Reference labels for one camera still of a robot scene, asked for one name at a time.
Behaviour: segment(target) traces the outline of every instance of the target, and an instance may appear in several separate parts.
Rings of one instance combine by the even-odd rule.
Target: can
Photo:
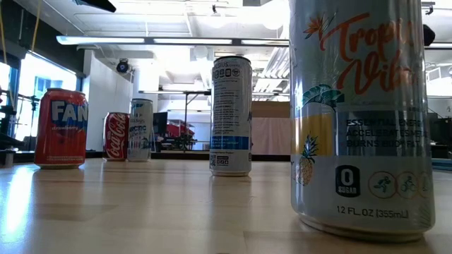
[[[294,210],[333,234],[419,239],[435,222],[421,2],[290,12]]]
[[[88,103],[82,92],[48,88],[40,102],[35,164],[43,169],[85,163]]]
[[[107,161],[123,162],[127,159],[129,114],[110,112],[105,117],[104,152]]]
[[[147,162],[152,140],[153,102],[132,99],[130,111],[127,159],[130,162]]]
[[[220,57],[212,69],[210,170],[214,176],[251,171],[252,68],[242,56]]]

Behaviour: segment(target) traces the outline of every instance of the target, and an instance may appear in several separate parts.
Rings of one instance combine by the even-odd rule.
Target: table surface
[[[452,253],[452,174],[434,172],[436,226],[376,244],[301,224],[290,164],[212,177],[208,162],[89,159],[80,169],[0,169],[0,253]]]

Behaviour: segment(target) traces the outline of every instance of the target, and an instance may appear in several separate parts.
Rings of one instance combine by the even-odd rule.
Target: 12 fl oz text
[[[393,211],[393,210],[381,210],[381,209],[366,209],[356,208],[338,205],[337,212],[339,214],[348,214],[352,216],[360,217],[373,217],[373,218],[391,218],[391,219],[409,219],[410,215],[407,210]]]

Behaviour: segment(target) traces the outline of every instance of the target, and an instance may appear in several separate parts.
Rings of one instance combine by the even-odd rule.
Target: tall slim can
[[[333,234],[420,238],[435,222],[421,1],[290,11],[294,210]]]
[[[152,128],[153,102],[149,99],[132,99],[129,119],[129,147],[127,149],[127,159],[130,162],[148,161]]]
[[[220,57],[214,63],[210,170],[214,176],[247,176],[251,171],[250,60]]]

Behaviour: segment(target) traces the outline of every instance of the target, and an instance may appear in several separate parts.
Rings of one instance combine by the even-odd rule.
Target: coca-cola logo
[[[126,116],[114,114],[108,122],[109,131],[107,139],[107,154],[110,158],[124,157],[124,142],[126,140]]]

